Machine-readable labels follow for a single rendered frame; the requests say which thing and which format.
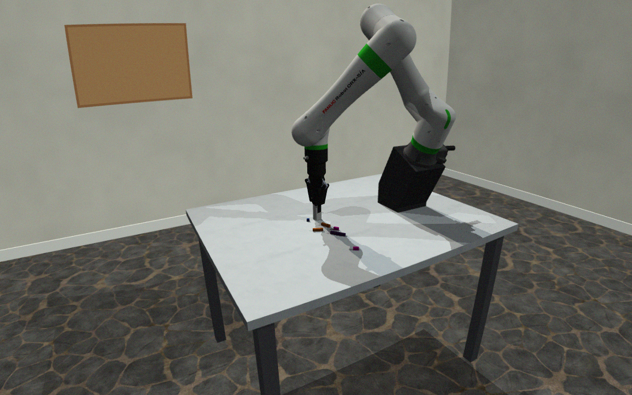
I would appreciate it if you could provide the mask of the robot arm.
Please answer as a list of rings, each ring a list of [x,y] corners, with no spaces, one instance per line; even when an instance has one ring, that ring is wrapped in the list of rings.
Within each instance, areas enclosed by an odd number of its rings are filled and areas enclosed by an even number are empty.
[[[455,150],[454,145],[443,143],[456,114],[428,87],[411,59],[415,29],[382,3],[372,4],[363,11],[360,28],[369,42],[323,97],[292,126],[293,139],[305,146],[303,159],[309,164],[327,162],[332,123],[391,73],[405,108],[417,122],[411,142],[404,147],[404,156],[418,167],[434,167],[436,162],[445,164],[448,151]]]

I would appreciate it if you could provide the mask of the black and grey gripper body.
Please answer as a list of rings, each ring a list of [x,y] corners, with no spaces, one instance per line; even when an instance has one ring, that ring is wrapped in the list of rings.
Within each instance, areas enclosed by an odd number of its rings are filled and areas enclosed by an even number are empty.
[[[324,178],[325,174],[326,174],[326,162],[321,163],[321,164],[308,163],[308,175],[309,175],[309,178],[313,178],[313,186],[314,186],[314,180],[318,180],[318,188],[321,187],[323,185],[323,179],[325,181],[325,178]]]

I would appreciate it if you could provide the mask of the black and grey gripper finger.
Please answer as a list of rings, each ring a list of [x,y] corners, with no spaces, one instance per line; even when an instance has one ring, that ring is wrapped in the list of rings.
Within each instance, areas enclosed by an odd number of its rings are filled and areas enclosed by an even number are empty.
[[[321,219],[321,205],[325,204],[327,188],[329,183],[326,183],[323,179],[323,185],[318,188],[318,180],[314,180],[315,190],[315,220]]]
[[[315,190],[313,186],[313,178],[311,179],[305,178],[305,182],[308,187],[309,202],[311,201],[313,202],[313,218],[315,219],[315,205],[314,205],[315,204]]]

